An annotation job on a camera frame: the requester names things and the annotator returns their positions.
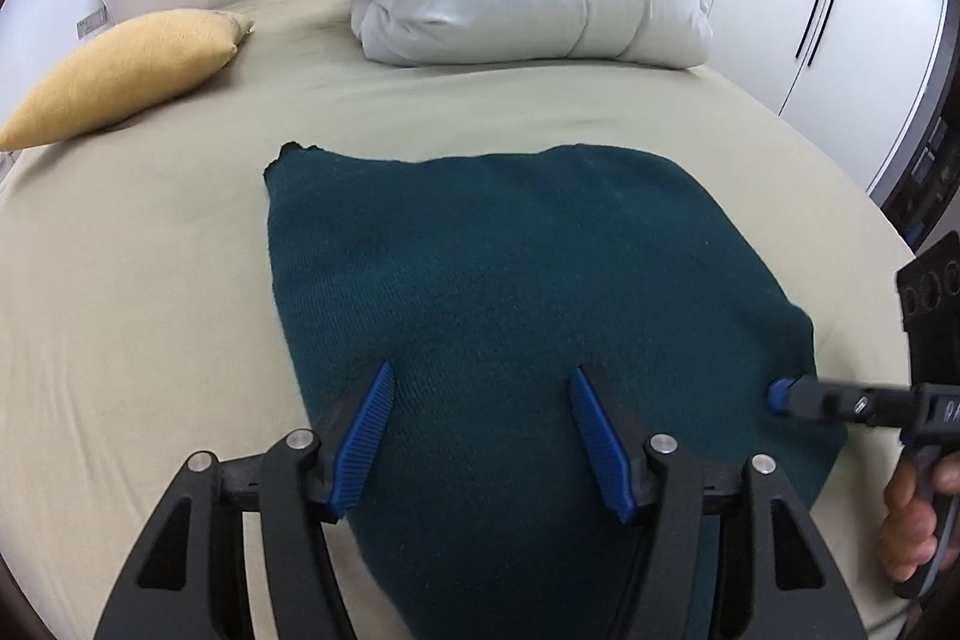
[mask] yellow pillow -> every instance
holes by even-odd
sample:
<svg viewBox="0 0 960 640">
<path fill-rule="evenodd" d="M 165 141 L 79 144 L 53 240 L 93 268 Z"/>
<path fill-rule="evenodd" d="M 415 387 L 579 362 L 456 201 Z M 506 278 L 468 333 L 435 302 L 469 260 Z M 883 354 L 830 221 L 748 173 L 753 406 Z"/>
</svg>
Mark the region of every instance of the yellow pillow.
<svg viewBox="0 0 960 640">
<path fill-rule="evenodd" d="M 0 128 L 0 150 L 49 145 L 116 124 L 195 88 L 250 33 L 245 15 L 205 9 L 152 12 L 81 44 Z"/>
</svg>

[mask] dark green cloth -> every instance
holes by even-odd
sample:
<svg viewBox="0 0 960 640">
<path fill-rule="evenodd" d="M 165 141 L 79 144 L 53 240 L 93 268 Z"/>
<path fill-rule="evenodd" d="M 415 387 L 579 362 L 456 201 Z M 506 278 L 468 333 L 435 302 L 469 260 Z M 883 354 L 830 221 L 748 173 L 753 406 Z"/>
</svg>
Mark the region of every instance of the dark green cloth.
<svg viewBox="0 0 960 640">
<path fill-rule="evenodd" d="M 813 371 L 813 328 L 675 164 L 587 145 L 420 164 L 286 145 L 265 177 L 310 415 L 370 360 L 395 365 L 350 523 L 419 640 L 606 636 L 636 533 L 579 442 L 579 363 L 606 367 L 649 432 L 719 461 L 771 453 L 816 498 L 844 430 L 763 407 L 771 379 Z"/>
</svg>

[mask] bed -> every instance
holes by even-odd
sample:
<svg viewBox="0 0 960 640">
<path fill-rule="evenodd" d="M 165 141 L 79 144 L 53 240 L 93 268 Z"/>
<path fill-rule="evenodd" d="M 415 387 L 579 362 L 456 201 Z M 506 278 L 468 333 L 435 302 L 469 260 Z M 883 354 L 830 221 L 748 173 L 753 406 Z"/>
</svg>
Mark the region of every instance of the bed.
<svg viewBox="0 0 960 640">
<path fill-rule="evenodd" d="M 409 161 L 575 142 L 659 154 L 810 315 L 821 375 L 908 378 L 894 274 L 909 250 L 836 165 L 708 68 L 391 68 L 364 59 L 349 0 L 104 2 L 114 22 L 227 7 L 256 30 L 199 90 L 27 150 L 0 182 L 0 552 L 58 640 L 93 636 L 188 453 L 260 452 L 307 423 L 266 245 L 262 172 L 289 140 Z M 891 432 L 851 432 L 813 511 L 868 626 L 901 606 L 874 554 L 897 454 Z M 253 520 L 247 532 L 269 638 Z M 349 527 L 329 536 L 361 640 L 408 636 Z"/>
</svg>

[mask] blue rubber tip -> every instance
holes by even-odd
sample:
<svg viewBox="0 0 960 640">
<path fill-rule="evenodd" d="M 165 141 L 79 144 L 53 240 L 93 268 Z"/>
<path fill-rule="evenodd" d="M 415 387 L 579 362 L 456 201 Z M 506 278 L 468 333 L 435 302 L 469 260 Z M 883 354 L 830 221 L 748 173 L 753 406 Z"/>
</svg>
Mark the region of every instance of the blue rubber tip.
<svg viewBox="0 0 960 640">
<path fill-rule="evenodd" d="M 637 503 L 632 492 L 630 459 L 587 375 L 579 369 L 570 376 L 570 405 L 604 504 L 616 513 L 621 524 L 632 523 Z"/>
<path fill-rule="evenodd" d="M 780 415 L 789 413 L 790 389 L 796 381 L 796 378 L 781 378 L 773 381 L 767 389 L 767 407 Z"/>
<path fill-rule="evenodd" d="M 394 408 L 396 390 L 394 367 L 384 363 L 333 461 L 333 487 L 328 507 L 337 518 L 343 518 L 360 501 L 373 458 L 387 428 L 390 411 Z"/>
</svg>

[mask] green blanket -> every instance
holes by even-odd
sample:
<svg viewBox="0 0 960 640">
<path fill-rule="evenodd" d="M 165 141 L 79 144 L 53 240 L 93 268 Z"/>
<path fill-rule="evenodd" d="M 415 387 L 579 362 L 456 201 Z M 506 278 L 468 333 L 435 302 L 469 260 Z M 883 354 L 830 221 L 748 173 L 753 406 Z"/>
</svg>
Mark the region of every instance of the green blanket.
<svg viewBox="0 0 960 640">
<path fill-rule="evenodd" d="M 771 453 L 816 498 L 843 428 L 775 418 L 762 393 L 813 371 L 813 328 L 680 167 L 587 145 L 407 164 L 291 143 L 265 178 L 310 415 L 394 363 L 350 525 L 419 640 L 606 636 L 637 533 L 579 442 L 579 363 L 603 365 L 648 431 L 718 461 Z M 689 636 L 710 610 L 702 559 Z"/>
</svg>

